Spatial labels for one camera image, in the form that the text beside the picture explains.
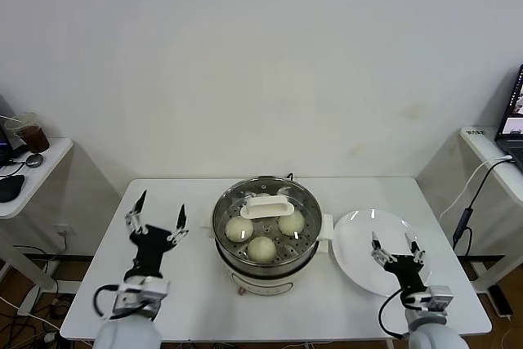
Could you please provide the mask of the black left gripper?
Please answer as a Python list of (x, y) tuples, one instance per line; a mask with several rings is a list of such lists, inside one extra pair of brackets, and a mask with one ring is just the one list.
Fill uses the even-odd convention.
[(181, 206), (176, 228), (172, 233), (156, 226), (143, 224), (141, 211), (145, 197), (146, 190), (125, 216), (127, 231), (130, 234), (129, 239), (137, 247), (132, 268), (123, 277), (125, 280), (135, 276), (162, 279), (160, 267), (163, 255), (172, 250), (173, 244), (177, 244), (189, 233), (186, 229), (187, 216), (184, 204)]

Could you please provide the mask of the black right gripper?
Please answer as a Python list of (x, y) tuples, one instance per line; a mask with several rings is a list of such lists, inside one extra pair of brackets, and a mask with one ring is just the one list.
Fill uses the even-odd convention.
[(425, 251), (421, 250), (415, 235), (405, 232), (405, 239), (409, 246), (410, 255), (391, 255), (382, 248), (375, 231), (372, 232), (372, 252), (374, 261), (388, 273), (392, 273), (398, 280), (400, 288), (404, 292), (424, 292), (424, 285), (419, 272), (424, 266)]

